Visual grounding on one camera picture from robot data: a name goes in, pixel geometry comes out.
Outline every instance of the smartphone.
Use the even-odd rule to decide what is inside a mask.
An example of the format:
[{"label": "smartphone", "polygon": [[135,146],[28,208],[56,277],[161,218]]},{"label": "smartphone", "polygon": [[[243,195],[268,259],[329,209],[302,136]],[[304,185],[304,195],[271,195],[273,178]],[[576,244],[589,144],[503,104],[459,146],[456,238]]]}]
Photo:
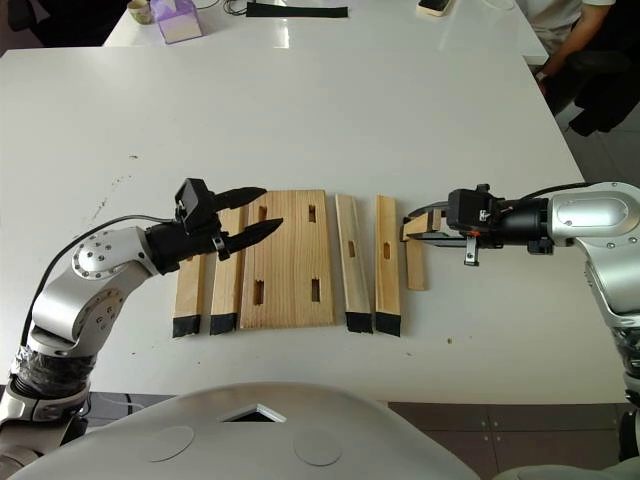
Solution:
[{"label": "smartphone", "polygon": [[429,15],[441,17],[446,13],[451,3],[453,3],[453,0],[420,0],[418,8]]}]

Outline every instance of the light wood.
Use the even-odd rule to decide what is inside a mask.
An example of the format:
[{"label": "light wood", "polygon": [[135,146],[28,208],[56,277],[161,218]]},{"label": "light wood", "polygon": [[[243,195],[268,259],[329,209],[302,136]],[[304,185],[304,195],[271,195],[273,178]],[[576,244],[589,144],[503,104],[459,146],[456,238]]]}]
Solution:
[{"label": "light wood", "polygon": [[431,225],[429,230],[437,232],[442,228],[442,210],[435,209],[431,212]]},{"label": "light wood", "polygon": [[406,242],[410,239],[409,235],[413,233],[425,233],[428,228],[428,214],[423,213],[402,226],[402,241]]},{"label": "light wood", "polygon": [[[237,235],[244,229],[245,207],[223,210],[220,214],[222,229],[229,235]],[[216,255],[216,274],[213,279],[211,315],[240,313],[242,299],[242,267],[244,250],[231,254],[224,261]]]},{"label": "light wood", "polygon": [[338,236],[345,311],[371,313],[369,290],[364,273],[360,244],[360,227],[356,199],[351,195],[336,195]]},{"label": "light wood", "polygon": [[407,250],[407,288],[424,291],[427,289],[427,274],[424,266],[424,245],[420,240],[409,239]]},{"label": "light wood", "polygon": [[245,252],[240,328],[334,325],[324,191],[268,192],[248,209],[249,225],[284,221]]},{"label": "light wood", "polygon": [[196,255],[180,262],[173,318],[202,314],[204,269],[204,255]]},{"label": "light wood", "polygon": [[400,315],[396,200],[382,195],[376,198],[376,312]]}]

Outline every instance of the wooden stick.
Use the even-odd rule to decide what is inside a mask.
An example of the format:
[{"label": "wooden stick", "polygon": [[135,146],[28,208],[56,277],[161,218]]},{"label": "wooden stick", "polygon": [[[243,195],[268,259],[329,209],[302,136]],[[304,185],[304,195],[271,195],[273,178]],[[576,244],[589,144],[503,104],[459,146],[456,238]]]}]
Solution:
[{"label": "wooden stick", "polygon": [[419,217],[416,217],[402,226],[402,241],[409,240],[409,235],[412,233],[426,233],[428,223],[428,214],[423,213]]},{"label": "wooden stick", "polygon": [[204,272],[204,255],[197,255],[180,262],[176,305],[173,313],[173,338],[193,335],[200,331]]},{"label": "wooden stick", "polygon": [[[237,235],[244,229],[244,217],[245,207],[223,210],[220,213],[222,228],[229,235]],[[224,261],[220,261],[216,255],[209,335],[227,333],[236,328],[242,300],[243,253],[233,253]]]},{"label": "wooden stick", "polygon": [[442,228],[442,210],[435,209],[431,212],[430,216],[431,225],[429,228],[430,232],[437,232]]},{"label": "wooden stick", "polygon": [[400,274],[396,201],[376,198],[376,329],[400,336]]},{"label": "wooden stick", "polygon": [[424,271],[424,247],[420,240],[405,242],[407,250],[407,288],[424,291],[427,289],[427,275]]},{"label": "wooden stick", "polygon": [[373,333],[355,197],[336,195],[336,213],[347,329],[350,332]]}]

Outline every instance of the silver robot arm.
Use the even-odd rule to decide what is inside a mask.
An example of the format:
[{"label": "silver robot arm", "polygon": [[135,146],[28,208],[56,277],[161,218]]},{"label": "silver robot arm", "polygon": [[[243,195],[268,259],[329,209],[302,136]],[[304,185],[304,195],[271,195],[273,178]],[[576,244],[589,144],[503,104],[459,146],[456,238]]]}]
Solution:
[{"label": "silver robot arm", "polygon": [[505,200],[484,184],[454,190],[447,202],[419,208],[405,221],[434,210],[462,236],[427,230],[409,237],[466,248],[469,266],[479,265],[483,248],[525,245],[529,253],[550,255],[555,247],[580,247],[587,282],[622,355],[627,398],[640,407],[640,189],[618,182],[571,184]]},{"label": "silver robot arm", "polygon": [[640,407],[640,189],[599,183],[549,201],[555,245],[577,245],[585,275],[611,329],[626,373],[627,399]]},{"label": "silver robot arm", "polygon": [[218,211],[265,192],[215,195],[202,180],[187,179],[176,194],[175,220],[146,230],[102,230],[79,242],[71,264],[37,296],[28,337],[11,366],[0,401],[0,478],[78,436],[72,430],[89,394],[89,375],[131,292],[158,273],[177,270],[181,260],[212,252],[224,260],[278,228],[282,219],[235,236],[222,231]]}]

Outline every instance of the wire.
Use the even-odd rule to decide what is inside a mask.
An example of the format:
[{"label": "wire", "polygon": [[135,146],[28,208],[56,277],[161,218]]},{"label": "wire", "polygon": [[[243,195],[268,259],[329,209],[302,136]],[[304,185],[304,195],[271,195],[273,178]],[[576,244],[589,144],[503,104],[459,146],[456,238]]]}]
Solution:
[{"label": "wire", "polygon": [[546,195],[547,193],[560,192],[562,190],[573,190],[575,188],[586,188],[594,185],[589,182],[579,182],[579,183],[566,183],[564,185],[556,185],[555,187],[543,188],[542,190],[538,190],[537,192],[530,193],[521,197],[518,201],[521,202],[523,200],[530,200],[532,198],[539,197],[541,195]]},{"label": "wire", "polygon": [[47,280],[49,279],[49,275],[51,275],[51,272],[53,271],[53,269],[55,268],[56,264],[60,261],[60,259],[69,251],[71,250],[74,246],[76,246],[78,243],[80,243],[82,240],[84,240],[85,238],[93,235],[96,232],[99,232],[100,230],[103,230],[111,225],[114,225],[116,223],[120,223],[120,222],[124,222],[127,220],[147,220],[149,222],[156,222],[156,223],[171,223],[173,221],[173,219],[166,219],[166,218],[158,218],[158,217],[151,217],[149,215],[125,215],[124,217],[118,217],[118,218],[114,218],[113,220],[109,220],[108,222],[105,222],[101,225],[98,225],[97,227],[92,228],[91,230],[86,231],[85,233],[83,233],[82,235],[74,238],[70,243],[68,243],[62,250],[60,250],[55,257],[53,257],[53,260],[51,260],[51,262],[49,263],[49,265],[47,266],[47,268],[44,271],[44,274],[42,275],[42,278],[40,279],[40,283],[38,284],[38,288],[36,288],[36,293],[33,295],[33,299],[31,300],[31,305],[29,306],[29,310],[27,312],[27,317],[25,318],[24,321],[24,326],[22,327],[22,337],[20,339],[20,345],[21,346],[26,346],[27,345],[27,339],[29,338],[29,327],[31,326],[31,318],[32,318],[32,314],[33,314],[33,306],[36,303],[36,300],[38,299],[38,296],[42,293],[42,290],[44,290],[44,287],[47,283]]},{"label": "wire", "polygon": [[91,392],[89,392],[89,396],[87,397],[87,411],[82,412],[80,418],[84,418],[91,413]]},{"label": "wire", "polygon": [[497,224],[500,220],[502,220],[502,218],[504,218],[506,215],[510,214],[516,208],[518,208],[522,202],[531,200],[532,198],[536,198],[541,195],[546,195],[547,193],[560,192],[563,190],[573,190],[575,188],[586,188],[586,187],[590,187],[591,185],[594,185],[594,184],[590,182],[565,183],[564,185],[556,185],[554,187],[547,187],[547,188],[543,188],[542,190],[537,190],[535,192],[525,195],[524,197],[520,197],[511,205],[508,205],[507,207],[497,212],[497,214],[494,215],[492,221],[494,224]]},{"label": "wire", "polygon": [[[131,395],[129,395],[128,393],[125,393],[125,396],[127,397],[128,400],[131,400]],[[100,393],[98,393],[98,397],[100,397],[100,399],[104,400],[105,402],[113,403],[115,405],[124,405],[125,407],[128,407],[127,415],[131,415],[133,413],[133,407],[139,408],[140,410],[144,409],[144,405],[141,405],[139,403],[130,402],[130,401],[119,402],[118,400],[111,400],[110,398],[107,398]]]},{"label": "wire", "polygon": [[233,6],[233,4],[236,1],[237,0],[224,0],[224,3],[222,4],[222,9],[224,10],[225,13],[228,13],[229,15],[233,15],[234,17],[241,17],[242,15],[245,15],[247,13],[247,7],[244,7],[240,10],[236,10]]},{"label": "wire", "polygon": [[213,3],[210,3],[209,5],[205,5],[204,7],[196,7],[198,10],[205,10],[207,8],[211,8],[211,7],[215,7],[217,4],[220,3],[220,0],[216,0]]},{"label": "wire", "polygon": [[133,401],[131,400],[131,395],[129,395],[128,393],[125,393],[124,397],[127,399],[127,403],[129,404],[127,405],[127,415],[131,415],[133,413],[133,405],[132,405]]}]

